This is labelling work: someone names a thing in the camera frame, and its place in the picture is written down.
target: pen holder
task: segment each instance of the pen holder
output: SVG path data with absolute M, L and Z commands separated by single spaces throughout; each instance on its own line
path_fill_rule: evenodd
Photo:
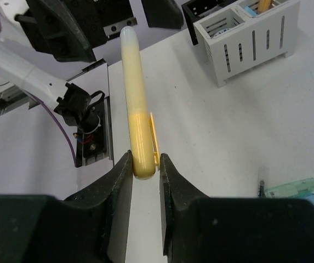
M 222 87 L 226 79 L 276 56 L 291 56 L 299 4 L 273 0 L 268 11 L 258 14 L 258 0 L 236 1 L 195 22 L 199 48 L 214 66 L 216 85 Z

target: white table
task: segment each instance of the white table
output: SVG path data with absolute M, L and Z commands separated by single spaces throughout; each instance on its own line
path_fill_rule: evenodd
M 159 148 L 210 196 L 255 197 L 267 187 L 314 177 L 314 1 L 302 0 L 295 54 L 276 58 L 217 88 L 182 31 L 141 52 Z M 115 160 L 130 149 L 122 63 L 109 67 Z M 159 173 L 134 180 L 126 262 L 162 256 Z

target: screw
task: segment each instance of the screw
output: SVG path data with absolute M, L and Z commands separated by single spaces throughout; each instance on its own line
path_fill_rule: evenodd
M 71 5 L 72 5 L 73 7 L 78 7 L 79 3 L 78 3 L 78 1 L 73 0 L 73 1 L 71 1 Z
M 45 21 L 48 25 L 53 23 L 53 17 L 50 15 L 45 16 Z
M 60 49 L 59 49 L 59 52 L 60 52 L 61 55 L 66 55 L 66 54 L 68 54 L 68 50 L 67 50 L 66 48 L 60 48 Z

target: pen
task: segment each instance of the pen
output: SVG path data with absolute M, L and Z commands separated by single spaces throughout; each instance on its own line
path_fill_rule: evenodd
M 260 0 L 259 6 L 258 6 L 258 12 L 263 13 L 265 11 L 268 11 L 271 5 L 271 0 Z
M 155 125 L 147 107 L 139 41 L 132 27 L 123 28 L 120 41 L 133 170 L 136 178 L 145 180 L 159 167 Z
M 260 167 L 258 173 L 258 197 L 263 198 L 265 197 L 265 181 L 264 178 L 267 177 L 269 173 L 268 167 Z

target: marker clip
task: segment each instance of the marker clip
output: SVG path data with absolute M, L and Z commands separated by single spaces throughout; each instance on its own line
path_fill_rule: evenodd
M 158 140 L 157 140 L 157 134 L 156 134 L 155 121 L 153 119 L 152 112 L 150 113 L 150 128 L 151 128 L 152 142 L 153 142 L 153 155 L 155 158 L 156 167 L 158 168 L 158 171 L 159 171 L 161 167 L 159 163 L 160 152 L 159 152 L 159 146 L 158 146 Z

